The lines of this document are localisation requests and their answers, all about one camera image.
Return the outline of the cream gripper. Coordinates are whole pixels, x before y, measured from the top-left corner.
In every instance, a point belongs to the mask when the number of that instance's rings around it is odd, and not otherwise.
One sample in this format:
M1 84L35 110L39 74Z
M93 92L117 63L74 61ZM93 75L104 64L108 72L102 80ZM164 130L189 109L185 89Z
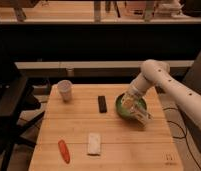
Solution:
M141 99L141 95L138 93L131 94L129 92L125 92L122 99L121 99L121 104L126 109L135 108L137 102L140 99Z

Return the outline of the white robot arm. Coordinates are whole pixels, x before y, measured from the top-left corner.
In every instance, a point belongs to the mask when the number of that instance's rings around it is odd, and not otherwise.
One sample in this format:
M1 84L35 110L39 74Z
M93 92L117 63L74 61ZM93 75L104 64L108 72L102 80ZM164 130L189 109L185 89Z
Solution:
M159 86L168 93L201 131L201 95L186 87L169 74L168 63L149 59L142 63L140 74L130 83L124 93L121 106L145 123L150 114L141 108L137 101L152 86Z

